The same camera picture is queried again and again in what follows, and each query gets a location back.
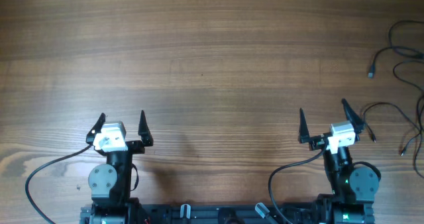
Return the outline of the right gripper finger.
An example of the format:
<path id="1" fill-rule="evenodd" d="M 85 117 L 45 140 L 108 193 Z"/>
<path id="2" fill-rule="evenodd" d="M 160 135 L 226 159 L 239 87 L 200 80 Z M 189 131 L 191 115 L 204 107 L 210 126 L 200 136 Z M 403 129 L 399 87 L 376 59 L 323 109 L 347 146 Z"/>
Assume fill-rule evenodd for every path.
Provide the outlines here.
<path id="1" fill-rule="evenodd" d="M 352 107 L 348 104 L 345 98 L 342 98 L 341 103 L 343 105 L 344 113 L 348 121 L 353 126 L 355 132 L 355 141 L 359 141 L 359 134 L 362 133 L 365 127 L 364 121 L 360 118 L 360 116 L 352 109 Z"/>
<path id="2" fill-rule="evenodd" d="M 300 143 L 310 142 L 309 129 L 307 127 L 307 122 L 302 108 L 299 109 L 299 120 L 298 141 Z"/>

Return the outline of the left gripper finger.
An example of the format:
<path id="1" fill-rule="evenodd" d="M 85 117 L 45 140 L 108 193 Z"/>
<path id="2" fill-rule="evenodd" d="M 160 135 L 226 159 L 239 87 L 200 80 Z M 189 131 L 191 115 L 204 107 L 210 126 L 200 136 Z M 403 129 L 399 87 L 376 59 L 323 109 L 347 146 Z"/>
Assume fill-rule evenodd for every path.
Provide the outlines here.
<path id="1" fill-rule="evenodd" d="M 86 135 L 86 143 L 87 144 L 93 144 L 95 136 L 101 132 L 101 128 L 106 120 L 106 114 L 102 113 L 100 114 L 97 122 L 94 124 L 94 126 L 91 128 L 91 130 Z"/>
<path id="2" fill-rule="evenodd" d="M 140 113 L 140 121 L 138 124 L 138 135 L 143 143 L 143 146 L 154 145 L 154 139 L 152 137 L 150 129 L 148 128 L 144 110 L 142 110 Z"/>

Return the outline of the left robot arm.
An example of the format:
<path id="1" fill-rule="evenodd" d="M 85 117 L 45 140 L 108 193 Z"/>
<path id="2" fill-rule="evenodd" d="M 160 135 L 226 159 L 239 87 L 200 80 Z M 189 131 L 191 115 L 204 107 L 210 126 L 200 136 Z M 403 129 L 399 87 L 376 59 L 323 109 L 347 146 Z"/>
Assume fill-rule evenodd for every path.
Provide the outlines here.
<path id="1" fill-rule="evenodd" d="M 145 224 L 151 223 L 149 214 L 131 192 L 138 186 L 139 179 L 131 184 L 135 154 L 145 153 L 145 148 L 154 144 L 141 111 L 138 124 L 138 140 L 127 140 L 126 129 L 121 121 L 107 122 L 103 113 L 86 136 L 86 143 L 106 158 L 106 163 L 93 168 L 88 184 L 93 203 L 81 209 L 80 223 L 85 224 Z"/>

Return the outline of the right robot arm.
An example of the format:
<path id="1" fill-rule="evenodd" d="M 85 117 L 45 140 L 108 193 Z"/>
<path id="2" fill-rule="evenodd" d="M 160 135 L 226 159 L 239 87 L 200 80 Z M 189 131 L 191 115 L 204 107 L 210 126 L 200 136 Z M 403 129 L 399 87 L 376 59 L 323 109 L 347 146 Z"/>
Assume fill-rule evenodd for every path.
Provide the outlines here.
<path id="1" fill-rule="evenodd" d="M 349 147 L 360 140 L 364 121 L 342 100 L 346 121 L 330 125 L 328 133 L 310 136 L 302 109 L 299 110 L 299 142 L 319 150 L 332 193 L 320 194 L 310 203 L 295 204 L 295 223 L 374 223 L 372 205 L 381 173 L 368 162 L 353 162 Z"/>

